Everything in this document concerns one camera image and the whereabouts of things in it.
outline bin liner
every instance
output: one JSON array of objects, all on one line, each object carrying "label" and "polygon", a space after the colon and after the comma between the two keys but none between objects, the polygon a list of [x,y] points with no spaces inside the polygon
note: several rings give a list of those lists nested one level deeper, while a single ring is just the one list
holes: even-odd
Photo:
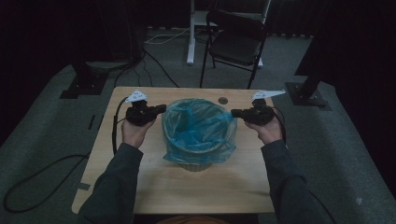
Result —
[{"label": "bin liner", "polygon": [[182,99],[163,113],[168,161],[203,165],[227,161],[235,150],[236,119],[204,99]]}]

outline white triangular marker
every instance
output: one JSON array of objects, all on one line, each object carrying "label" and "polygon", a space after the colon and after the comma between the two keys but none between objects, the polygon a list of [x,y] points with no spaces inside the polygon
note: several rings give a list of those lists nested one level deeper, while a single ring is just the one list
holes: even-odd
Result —
[{"label": "white triangular marker", "polygon": [[251,99],[264,99],[285,93],[285,91],[258,91],[251,96]]},{"label": "white triangular marker", "polygon": [[140,90],[136,90],[125,100],[125,103],[146,100],[147,98],[148,96],[145,93],[141,92]]}]

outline light wood tabletop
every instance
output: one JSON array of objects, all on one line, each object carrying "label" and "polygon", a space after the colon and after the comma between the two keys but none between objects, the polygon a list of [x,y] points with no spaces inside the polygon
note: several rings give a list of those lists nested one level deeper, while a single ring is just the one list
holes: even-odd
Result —
[{"label": "light wood tabletop", "polygon": [[[257,90],[190,89],[117,87],[111,96],[99,133],[92,148],[83,177],[81,178],[72,211],[79,208],[92,194],[96,179],[113,158],[111,133],[113,116],[120,101],[135,90],[148,96],[148,106],[170,105],[188,98],[205,99],[217,105],[220,97],[228,104],[227,110],[252,107],[251,96]],[[273,105],[270,98],[268,105]],[[123,104],[119,118],[123,118],[131,104]],[[238,119],[236,150],[224,163],[214,163],[201,172],[189,172],[179,165],[166,161],[163,141],[162,116],[148,130],[140,148],[144,152],[138,175],[135,214],[241,214],[274,212],[269,195],[269,184],[257,133]],[[120,124],[118,145],[121,142]]]}]

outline black folding chair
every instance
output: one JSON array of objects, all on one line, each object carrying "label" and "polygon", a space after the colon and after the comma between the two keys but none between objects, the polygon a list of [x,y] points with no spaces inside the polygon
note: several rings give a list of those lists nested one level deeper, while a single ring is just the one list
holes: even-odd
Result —
[{"label": "black folding chair", "polygon": [[204,81],[206,57],[209,53],[215,68],[215,62],[218,62],[250,71],[250,80],[247,84],[247,88],[250,89],[267,37],[267,31],[262,22],[234,13],[215,10],[206,15],[206,30],[208,39],[206,40],[200,88]]}]

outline dark sleeve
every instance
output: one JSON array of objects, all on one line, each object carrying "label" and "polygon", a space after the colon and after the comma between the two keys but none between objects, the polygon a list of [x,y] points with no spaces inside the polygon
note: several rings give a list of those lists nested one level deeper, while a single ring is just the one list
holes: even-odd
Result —
[{"label": "dark sleeve", "polygon": [[279,223],[324,223],[306,180],[282,140],[262,147],[270,195]]},{"label": "dark sleeve", "polygon": [[78,212],[80,223],[132,223],[137,174],[143,153],[122,143],[91,197]]}]

